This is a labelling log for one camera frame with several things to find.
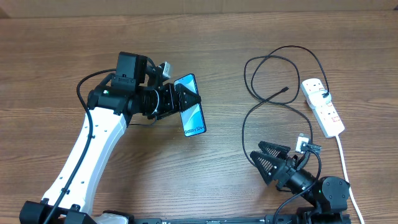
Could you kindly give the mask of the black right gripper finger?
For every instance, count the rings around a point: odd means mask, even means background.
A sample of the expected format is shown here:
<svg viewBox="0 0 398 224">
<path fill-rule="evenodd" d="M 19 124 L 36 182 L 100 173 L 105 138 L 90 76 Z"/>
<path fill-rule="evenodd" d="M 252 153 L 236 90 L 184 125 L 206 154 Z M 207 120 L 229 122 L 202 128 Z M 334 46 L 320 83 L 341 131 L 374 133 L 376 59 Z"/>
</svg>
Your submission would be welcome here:
<svg viewBox="0 0 398 224">
<path fill-rule="evenodd" d="M 269 185 L 274 180 L 277 167 L 281 165 L 282 160 L 270 154 L 257 151 L 252 151 L 250 157 L 266 185 Z"/>
<path fill-rule="evenodd" d="M 261 141 L 258 144 L 260 150 L 267 155 L 286 160 L 288 158 L 288 153 L 290 147 L 282 146 L 279 144 L 274 144 L 270 142 Z"/>
</svg>

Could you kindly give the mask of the blue Galaxy smartphone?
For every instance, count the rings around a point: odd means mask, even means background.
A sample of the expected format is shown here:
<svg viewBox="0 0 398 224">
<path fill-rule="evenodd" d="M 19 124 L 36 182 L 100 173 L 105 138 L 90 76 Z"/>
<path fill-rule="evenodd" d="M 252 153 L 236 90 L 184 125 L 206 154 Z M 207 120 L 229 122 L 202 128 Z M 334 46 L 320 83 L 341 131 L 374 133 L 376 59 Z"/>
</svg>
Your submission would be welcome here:
<svg viewBox="0 0 398 224">
<path fill-rule="evenodd" d="M 194 74 L 189 73 L 188 75 L 175 80 L 174 87 L 179 83 L 186 86 L 192 92 L 198 93 L 198 87 Z M 183 132 L 186 137 L 191 137 L 206 132 L 206 124 L 201 103 L 192 106 L 186 111 L 180 111 L 180 117 L 182 121 Z"/>
</svg>

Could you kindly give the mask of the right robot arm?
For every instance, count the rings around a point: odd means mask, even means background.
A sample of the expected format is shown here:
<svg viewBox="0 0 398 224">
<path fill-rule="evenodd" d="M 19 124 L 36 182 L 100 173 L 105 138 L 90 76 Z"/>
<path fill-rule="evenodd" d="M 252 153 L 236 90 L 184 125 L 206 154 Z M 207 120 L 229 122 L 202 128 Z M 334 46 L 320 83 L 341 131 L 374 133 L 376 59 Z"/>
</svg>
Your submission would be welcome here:
<svg viewBox="0 0 398 224">
<path fill-rule="evenodd" d="M 278 191 L 293 194 L 273 215 L 266 215 L 266 223 L 348 224 L 349 182 L 340 177 L 320 177 L 322 162 L 317 145 L 302 146 L 304 155 L 289 156 L 290 148 L 261 141 L 260 150 L 250 158 L 266 185 L 275 181 Z M 298 197 L 311 206 L 299 207 L 295 214 L 281 215 L 280 211 Z"/>
</svg>

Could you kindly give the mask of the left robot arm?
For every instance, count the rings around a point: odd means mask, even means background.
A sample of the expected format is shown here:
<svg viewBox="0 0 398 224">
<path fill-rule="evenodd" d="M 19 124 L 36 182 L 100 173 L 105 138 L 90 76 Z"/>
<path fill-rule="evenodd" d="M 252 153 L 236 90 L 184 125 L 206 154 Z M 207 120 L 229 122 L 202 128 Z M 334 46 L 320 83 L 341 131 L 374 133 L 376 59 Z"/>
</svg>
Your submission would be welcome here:
<svg viewBox="0 0 398 224">
<path fill-rule="evenodd" d="M 169 82 L 168 62 L 155 65 L 144 55 L 120 52 L 116 68 L 81 100 L 85 120 L 57 179 L 40 202 L 26 201 L 21 223 L 134 223 L 134 216 L 112 210 L 92 217 L 93 202 L 109 157 L 135 114 L 154 122 L 180 113 L 186 137 L 206 132 L 194 74 Z"/>
</svg>

